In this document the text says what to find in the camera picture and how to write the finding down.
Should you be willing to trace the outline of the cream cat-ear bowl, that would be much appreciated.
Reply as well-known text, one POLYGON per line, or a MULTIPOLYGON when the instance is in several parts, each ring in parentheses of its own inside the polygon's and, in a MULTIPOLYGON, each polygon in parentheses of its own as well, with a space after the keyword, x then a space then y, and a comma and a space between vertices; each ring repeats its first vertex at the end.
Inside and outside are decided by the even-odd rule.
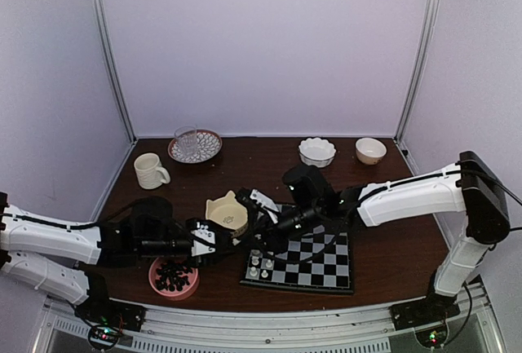
POLYGON ((246 232, 248 211, 236 200, 236 193, 230 190, 225 196, 206 201, 206 219, 231 229, 232 236, 239 237, 246 232))

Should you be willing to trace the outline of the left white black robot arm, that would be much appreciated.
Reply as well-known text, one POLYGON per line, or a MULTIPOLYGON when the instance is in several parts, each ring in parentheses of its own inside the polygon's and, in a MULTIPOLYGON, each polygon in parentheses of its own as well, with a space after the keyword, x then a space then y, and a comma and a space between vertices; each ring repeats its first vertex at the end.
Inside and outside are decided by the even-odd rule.
POLYGON ((210 220, 177 222, 172 204, 159 196, 132 201, 107 218, 77 223, 32 214, 1 195, 1 270, 68 301, 101 324, 119 312, 105 279, 69 269, 55 258, 120 268, 133 267, 141 258, 184 256, 196 267, 231 253, 236 243, 232 229, 210 220))

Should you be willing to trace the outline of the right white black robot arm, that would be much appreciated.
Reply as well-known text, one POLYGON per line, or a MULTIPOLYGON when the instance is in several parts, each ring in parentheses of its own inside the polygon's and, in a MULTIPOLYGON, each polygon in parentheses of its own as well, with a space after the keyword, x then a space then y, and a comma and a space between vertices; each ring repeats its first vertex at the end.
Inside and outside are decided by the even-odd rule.
POLYGON ((418 314, 435 321, 456 300, 460 288, 485 253, 511 231, 506 188, 472 151, 456 163, 429 174, 385 183, 369 183, 336 192, 315 166, 298 165, 283 182, 294 207, 278 209, 258 190, 244 204, 262 249, 277 254, 284 240, 310 232, 320 223, 339 230, 357 221, 366 227, 428 214, 463 212, 467 221, 443 263, 432 274, 427 296, 417 301, 418 314))

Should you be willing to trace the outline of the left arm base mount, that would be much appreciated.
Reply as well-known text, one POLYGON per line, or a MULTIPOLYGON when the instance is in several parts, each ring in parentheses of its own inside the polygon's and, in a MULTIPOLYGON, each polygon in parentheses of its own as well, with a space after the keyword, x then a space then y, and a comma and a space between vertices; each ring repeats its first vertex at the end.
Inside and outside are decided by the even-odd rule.
POLYGON ((109 299, 106 302, 87 300, 74 307, 75 315, 89 324, 110 326, 116 330, 139 332, 146 309, 143 306, 109 299))

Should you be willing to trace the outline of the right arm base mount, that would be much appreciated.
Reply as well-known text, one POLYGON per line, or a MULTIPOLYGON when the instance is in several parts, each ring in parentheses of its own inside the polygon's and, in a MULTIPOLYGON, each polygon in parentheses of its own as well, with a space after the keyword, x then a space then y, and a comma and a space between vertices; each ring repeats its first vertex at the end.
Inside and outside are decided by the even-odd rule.
POLYGON ((424 298, 392 305, 390 313, 395 330, 402 330, 441 322, 461 311, 457 304, 424 298))

